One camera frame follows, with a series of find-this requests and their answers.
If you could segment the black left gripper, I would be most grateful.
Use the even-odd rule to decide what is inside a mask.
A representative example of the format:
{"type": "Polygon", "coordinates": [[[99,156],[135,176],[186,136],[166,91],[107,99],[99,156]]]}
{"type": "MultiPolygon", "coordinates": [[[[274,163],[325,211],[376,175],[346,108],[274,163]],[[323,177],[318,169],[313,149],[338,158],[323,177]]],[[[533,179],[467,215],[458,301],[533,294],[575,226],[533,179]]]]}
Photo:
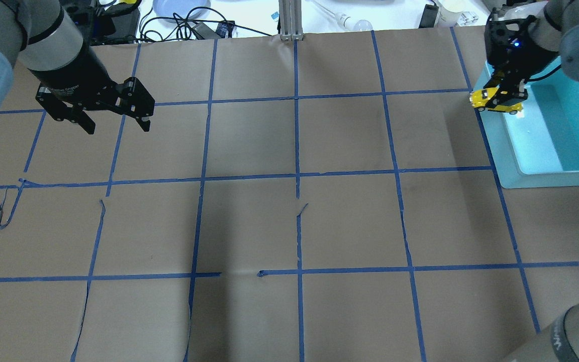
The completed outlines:
{"type": "Polygon", "coordinates": [[[39,78],[39,82],[35,99],[58,122],[69,121],[93,135],[96,125],[83,110],[85,108],[127,115],[135,119],[142,131],[151,130],[155,99],[135,76],[123,83],[95,76],[71,79],[45,76],[39,78]]]}

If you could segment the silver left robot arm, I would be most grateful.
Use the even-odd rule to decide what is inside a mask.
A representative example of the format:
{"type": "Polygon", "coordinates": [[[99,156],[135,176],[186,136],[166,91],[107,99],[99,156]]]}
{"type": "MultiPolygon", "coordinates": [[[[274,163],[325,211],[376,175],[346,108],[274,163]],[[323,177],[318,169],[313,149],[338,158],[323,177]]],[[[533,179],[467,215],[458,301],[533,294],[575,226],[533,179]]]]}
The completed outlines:
{"type": "Polygon", "coordinates": [[[150,130],[152,94],[135,76],[115,82],[60,2],[0,1],[0,109],[18,61],[38,79],[35,99],[56,121],[92,135],[88,113],[109,111],[150,130]]]}

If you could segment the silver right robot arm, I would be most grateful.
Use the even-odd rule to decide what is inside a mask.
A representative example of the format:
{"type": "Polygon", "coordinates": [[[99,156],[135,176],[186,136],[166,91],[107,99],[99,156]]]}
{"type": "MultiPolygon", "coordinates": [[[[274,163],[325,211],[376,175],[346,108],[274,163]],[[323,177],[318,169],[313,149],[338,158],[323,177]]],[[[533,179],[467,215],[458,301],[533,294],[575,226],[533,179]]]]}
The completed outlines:
{"type": "MultiPolygon", "coordinates": [[[[492,9],[480,111],[504,188],[579,186],[579,1],[492,9]]],[[[579,303],[505,361],[579,361],[579,303]]]]}

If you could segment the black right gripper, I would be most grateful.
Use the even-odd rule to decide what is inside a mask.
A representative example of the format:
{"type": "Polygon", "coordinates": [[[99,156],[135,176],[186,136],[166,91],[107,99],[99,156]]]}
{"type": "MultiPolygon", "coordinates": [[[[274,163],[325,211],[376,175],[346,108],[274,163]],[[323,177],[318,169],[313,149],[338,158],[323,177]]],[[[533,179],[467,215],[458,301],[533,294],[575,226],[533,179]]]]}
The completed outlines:
{"type": "Polygon", "coordinates": [[[561,69],[558,63],[545,71],[556,61],[558,53],[542,48],[532,39],[531,32],[537,28],[539,16],[505,18],[514,11],[514,8],[493,8],[485,27],[487,62],[493,71],[485,83],[483,95],[492,96],[492,107],[515,106],[526,101],[528,90],[524,83],[544,80],[561,69]]]}

